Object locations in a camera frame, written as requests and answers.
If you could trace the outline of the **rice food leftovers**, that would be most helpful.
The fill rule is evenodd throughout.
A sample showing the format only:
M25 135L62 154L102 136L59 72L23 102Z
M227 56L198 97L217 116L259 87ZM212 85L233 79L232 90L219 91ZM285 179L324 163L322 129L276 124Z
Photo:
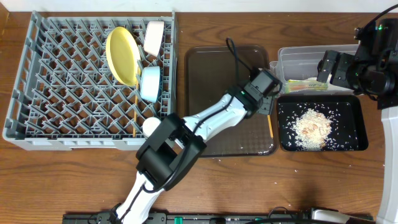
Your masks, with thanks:
M359 147L349 103L279 103L278 125L287 151L353 151Z

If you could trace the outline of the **pale green plastic cup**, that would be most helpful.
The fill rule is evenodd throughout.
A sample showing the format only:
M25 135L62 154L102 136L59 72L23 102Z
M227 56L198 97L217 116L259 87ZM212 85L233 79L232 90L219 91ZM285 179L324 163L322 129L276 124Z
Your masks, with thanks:
M156 117L147 118L142 124L142 133L148 138L159 126L161 120Z

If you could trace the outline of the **light blue plastic bowl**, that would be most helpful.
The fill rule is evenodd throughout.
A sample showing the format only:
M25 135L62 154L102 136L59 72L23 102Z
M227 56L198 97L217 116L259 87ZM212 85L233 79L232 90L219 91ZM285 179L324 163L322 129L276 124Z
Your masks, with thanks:
M143 100L155 103L159 94L160 67L146 67L141 74L140 96Z

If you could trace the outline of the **yellow plastic plate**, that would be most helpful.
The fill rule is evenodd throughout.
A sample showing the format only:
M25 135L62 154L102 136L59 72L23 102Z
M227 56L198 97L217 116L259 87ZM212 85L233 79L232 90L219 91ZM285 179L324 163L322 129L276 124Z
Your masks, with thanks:
M115 79L123 85L135 86L136 75L140 74L140 60L132 34L124 27L113 29L106 39L106 61Z

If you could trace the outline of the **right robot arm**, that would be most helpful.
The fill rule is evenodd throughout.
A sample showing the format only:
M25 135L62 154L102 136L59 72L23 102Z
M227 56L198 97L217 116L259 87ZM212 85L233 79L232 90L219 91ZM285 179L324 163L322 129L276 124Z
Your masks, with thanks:
M384 186L377 223L397 223L397 19L371 21L355 30L354 55L327 50L317 81L377 101L385 137Z

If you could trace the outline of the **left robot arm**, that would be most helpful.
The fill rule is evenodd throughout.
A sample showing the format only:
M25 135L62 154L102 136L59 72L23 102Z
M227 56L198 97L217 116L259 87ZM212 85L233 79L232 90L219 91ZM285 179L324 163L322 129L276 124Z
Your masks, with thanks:
M112 209L110 223L144 223L159 195L186 176L208 140L256 113L269 114L281 88L268 69L256 70L204 111L184 118L168 115L137 151L136 181L125 202Z

